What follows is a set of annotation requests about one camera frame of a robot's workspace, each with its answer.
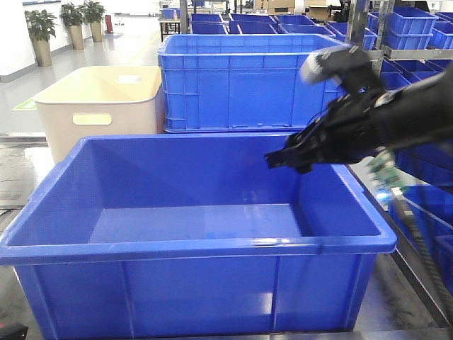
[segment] black robotic arm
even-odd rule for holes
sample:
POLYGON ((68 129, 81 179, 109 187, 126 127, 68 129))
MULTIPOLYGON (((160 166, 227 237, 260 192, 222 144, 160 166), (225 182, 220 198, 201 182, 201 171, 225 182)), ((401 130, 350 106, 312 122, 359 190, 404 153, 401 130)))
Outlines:
POLYGON ((403 149, 453 138, 453 65, 398 91, 386 91, 360 48, 311 54, 301 68, 305 81, 335 78, 349 93, 329 103, 328 112, 266 154, 270 168, 300 173, 314 163, 357 163, 381 147, 403 149))

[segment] crate floor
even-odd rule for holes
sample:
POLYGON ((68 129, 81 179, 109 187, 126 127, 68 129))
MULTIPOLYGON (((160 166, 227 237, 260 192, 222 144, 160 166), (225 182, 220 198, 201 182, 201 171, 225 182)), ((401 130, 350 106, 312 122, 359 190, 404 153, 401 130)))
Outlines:
POLYGON ((306 226, 291 204, 105 209, 88 243, 301 237, 306 226))

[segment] cardboard box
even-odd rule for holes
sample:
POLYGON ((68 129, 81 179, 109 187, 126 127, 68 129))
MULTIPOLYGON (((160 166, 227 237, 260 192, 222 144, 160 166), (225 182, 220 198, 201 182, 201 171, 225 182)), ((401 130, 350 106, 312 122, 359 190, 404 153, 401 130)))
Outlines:
POLYGON ((268 0, 268 8, 269 9, 276 9, 281 7, 295 7, 296 1, 295 0, 268 0))
POLYGON ((305 7, 310 9, 307 16, 319 20, 327 20, 327 2, 326 0, 305 0, 305 7))
POLYGON ((268 14, 294 14, 294 7, 277 7, 277 8, 269 8, 268 14))

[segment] potted plant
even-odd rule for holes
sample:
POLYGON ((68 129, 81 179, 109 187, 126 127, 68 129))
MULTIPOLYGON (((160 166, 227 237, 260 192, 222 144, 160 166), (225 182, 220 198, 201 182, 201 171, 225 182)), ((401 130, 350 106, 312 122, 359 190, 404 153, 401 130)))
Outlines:
POLYGON ((50 58, 50 36, 55 36, 54 19, 57 17, 46 10, 25 11, 25 19, 28 25, 28 34, 35 51, 36 61, 39 66, 52 65, 50 58))
POLYGON ((75 6, 72 2, 62 5, 60 18, 69 29, 72 47, 75 50, 84 49, 84 37, 82 36, 82 23, 84 22, 84 5, 75 6))
POLYGON ((85 2, 85 22, 90 24, 91 36, 95 43, 102 41, 102 19, 105 13, 104 6, 96 1, 85 2))

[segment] red object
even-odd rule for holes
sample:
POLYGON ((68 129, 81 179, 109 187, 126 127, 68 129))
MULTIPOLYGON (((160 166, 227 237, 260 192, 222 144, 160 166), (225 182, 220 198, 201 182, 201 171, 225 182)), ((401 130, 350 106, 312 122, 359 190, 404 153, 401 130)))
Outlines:
POLYGON ((112 16, 110 14, 105 16, 105 24, 107 25, 107 33, 113 33, 112 16))

